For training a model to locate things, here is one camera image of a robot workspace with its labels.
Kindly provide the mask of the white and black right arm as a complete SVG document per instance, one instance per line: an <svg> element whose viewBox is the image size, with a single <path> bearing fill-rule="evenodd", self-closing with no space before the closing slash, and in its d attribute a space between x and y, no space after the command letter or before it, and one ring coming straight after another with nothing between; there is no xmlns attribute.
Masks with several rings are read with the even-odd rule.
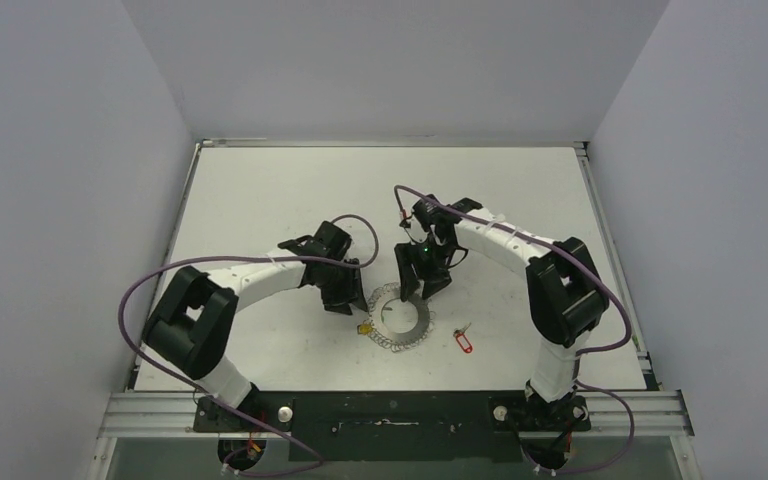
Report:
<svg viewBox="0 0 768 480"><path fill-rule="evenodd" d="M537 428L553 427L565 415L562 398L574 388L576 353L609 306L586 245L575 237L536 237L470 198L440 206L430 196L400 216L410 237L394 248L402 300L413 294L427 300L448 287L458 252L482 255L523 276L530 318L542 337L526 383L533 395L525 414Z"/></svg>

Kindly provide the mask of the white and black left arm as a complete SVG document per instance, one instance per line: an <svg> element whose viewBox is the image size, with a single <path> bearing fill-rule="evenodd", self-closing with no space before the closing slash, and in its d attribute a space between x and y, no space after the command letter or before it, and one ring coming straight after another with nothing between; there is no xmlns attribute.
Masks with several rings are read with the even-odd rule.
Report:
<svg viewBox="0 0 768 480"><path fill-rule="evenodd" d="M257 388L226 356L242 309L283 291L316 287L327 312L367 311L360 261L348 251L351 235L324 221L312 235L289 239L265 258L201 271L181 267L163 291L142 332L143 343L207 394L221 401L219 416L242 431L257 420Z"/></svg>

